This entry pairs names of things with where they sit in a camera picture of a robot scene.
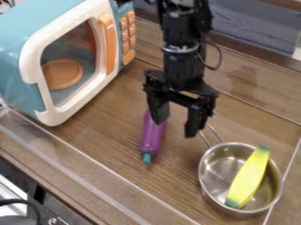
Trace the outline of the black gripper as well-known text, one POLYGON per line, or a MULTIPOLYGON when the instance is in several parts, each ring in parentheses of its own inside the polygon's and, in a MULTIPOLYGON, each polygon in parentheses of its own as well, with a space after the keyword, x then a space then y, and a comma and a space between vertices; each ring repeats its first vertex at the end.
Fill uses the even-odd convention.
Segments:
POLYGON ((170 117, 170 102, 189 108, 185 136, 193 138, 213 115, 219 92, 204 81, 207 49, 164 50, 164 70, 144 72, 150 116, 160 125, 170 117))

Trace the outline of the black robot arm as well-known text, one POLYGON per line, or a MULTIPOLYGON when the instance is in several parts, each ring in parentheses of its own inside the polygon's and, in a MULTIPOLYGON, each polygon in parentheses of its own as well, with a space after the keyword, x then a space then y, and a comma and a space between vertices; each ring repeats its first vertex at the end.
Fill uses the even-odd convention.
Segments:
POLYGON ((213 116, 219 91, 204 81, 209 0, 157 0, 164 36, 164 69, 144 72, 150 116, 157 124, 170 117, 170 103, 189 109, 185 136, 192 138, 213 116))

